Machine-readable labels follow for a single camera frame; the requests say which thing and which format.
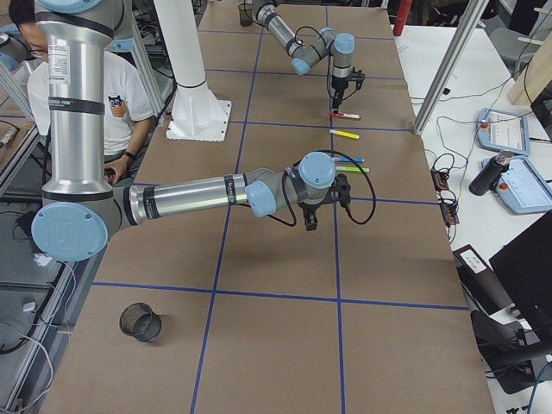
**light blue joint cover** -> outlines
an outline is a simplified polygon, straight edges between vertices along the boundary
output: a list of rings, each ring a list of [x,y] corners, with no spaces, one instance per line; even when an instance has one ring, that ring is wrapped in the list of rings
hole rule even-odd
[[[19,35],[19,29],[14,23],[6,24],[5,26],[2,26],[0,28],[0,32],[5,33],[7,35]]]
[[[268,185],[262,181],[255,181],[245,187],[248,202],[257,217],[264,217],[276,211],[276,199]]]
[[[311,66],[300,58],[293,58],[292,66],[297,75],[305,75],[311,70]]]
[[[50,257],[81,261],[100,252],[108,241],[107,227],[82,204],[52,203],[42,207],[31,226],[36,245]]]
[[[102,0],[36,0],[36,2],[51,11],[56,11],[58,13],[82,13],[93,9]]]
[[[112,41],[105,49],[113,53],[132,52],[134,45],[134,39],[129,37],[128,39],[117,39],[116,41]]]
[[[334,40],[334,48],[337,52],[351,54],[354,52],[354,36],[350,33],[340,33]]]
[[[328,188],[336,178],[336,164],[327,154],[309,153],[299,163],[299,175],[312,188]]]
[[[10,72],[16,69],[19,65],[19,62],[17,62],[17,60],[4,53],[0,53],[0,60],[2,61],[3,65],[6,66],[6,69],[8,69]]]

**marker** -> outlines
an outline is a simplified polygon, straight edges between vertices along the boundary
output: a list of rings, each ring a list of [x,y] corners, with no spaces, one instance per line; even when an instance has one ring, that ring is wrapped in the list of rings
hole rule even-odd
[[[337,171],[347,171],[349,173],[360,173],[361,170],[359,170],[356,166],[337,166]],[[370,172],[370,168],[362,168],[362,171],[365,173]]]
[[[336,118],[361,119],[361,116],[356,114],[345,114],[343,112],[330,112],[329,114]]]
[[[345,158],[345,157],[334,157],[332,158],[332,160],[335,162],[351,162],[349,158]],[[353,158],[353,160],[355,162],[358,162],[359,164],[362,164],[364,162],[363,158]]]
[[[358,140],[359,139],[358,134],[352,134],[350,132],[338,131],[337,129],[330,129],[329,132],[333,135],[344,136],[346,138],[352,138],[353,140]]]

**yellow marker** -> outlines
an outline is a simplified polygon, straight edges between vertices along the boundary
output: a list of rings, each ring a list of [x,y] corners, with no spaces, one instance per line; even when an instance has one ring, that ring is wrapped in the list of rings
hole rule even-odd
[[[329,132],[333,135],[345,136],[347,138],[352,138],[354,140],[359,139],[359,136],[357,134],[351,134],[350,132],[338,131],[337,129],[331,129]]]
[[[337,171],[347,171],[350,173],[359,173],[361,170],[359,170],[356,166],[337,166]],[[362,168],[362,171],[365,173],[370,172],[370,168]]]

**blue marker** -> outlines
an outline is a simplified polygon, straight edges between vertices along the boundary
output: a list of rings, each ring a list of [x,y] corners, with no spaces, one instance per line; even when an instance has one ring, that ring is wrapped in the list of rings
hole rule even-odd
[[[347,159],[345,157],[334,157],[333,160],[336,161],[336,162],[351,162],[349,159]],[[359,164],[364,162],[363,158],[353,158],[353,160],[355,162],[358,162]]]

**wristwatch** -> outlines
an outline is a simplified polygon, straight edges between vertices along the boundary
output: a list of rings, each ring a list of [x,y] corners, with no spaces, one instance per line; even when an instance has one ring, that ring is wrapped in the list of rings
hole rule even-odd
[[[125,151],[124,153],[122,153],[122,155],[126,155],[126,156],[129,157],[132,161],[136,161],[136,159],[138,158],[136,155],[131,154],[129,151]]]

